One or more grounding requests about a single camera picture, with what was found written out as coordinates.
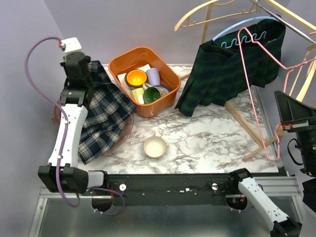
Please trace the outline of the navy plaid skirt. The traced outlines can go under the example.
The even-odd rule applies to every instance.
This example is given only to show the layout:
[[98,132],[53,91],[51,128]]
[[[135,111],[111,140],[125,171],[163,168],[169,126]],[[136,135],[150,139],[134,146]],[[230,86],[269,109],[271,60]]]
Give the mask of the navy plaid skirt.
[[112,81],[100,61],[88,65],[94,96],[83,123],[78,156],[88,164],[108,152],[119,141],[135,105]]

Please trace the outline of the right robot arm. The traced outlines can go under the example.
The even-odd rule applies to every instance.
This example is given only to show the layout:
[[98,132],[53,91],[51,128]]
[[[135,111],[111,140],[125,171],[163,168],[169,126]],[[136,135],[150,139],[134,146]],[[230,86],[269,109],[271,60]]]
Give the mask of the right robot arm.
[[[303,182],[303,203],[312,211],[316,209],[316,110],[281,91],[275,91],[275,98],[282,129],[295,133],[296,147],[301,152],[301,171],[311,179]],[[252,174],[246,169],[230,173],[228,190],[241,193],[254,205],[266,221],[272,237],[297,237],[302,224],[279,209],[258,186]]]

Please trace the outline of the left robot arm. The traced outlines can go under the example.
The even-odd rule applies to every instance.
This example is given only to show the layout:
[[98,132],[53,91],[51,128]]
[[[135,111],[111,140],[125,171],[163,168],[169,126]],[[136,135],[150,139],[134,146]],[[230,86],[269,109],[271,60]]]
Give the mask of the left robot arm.
[[57,104],[61,112],[58,135],[48,164],[38,169],[39,178],[52,193],[83,194],[93,188],[104,195],[109,191],[105,171],[78,168],[80,135],[94,95],[89,63],[90,57],[79,51],[67,54],[61,63],[66,81]]

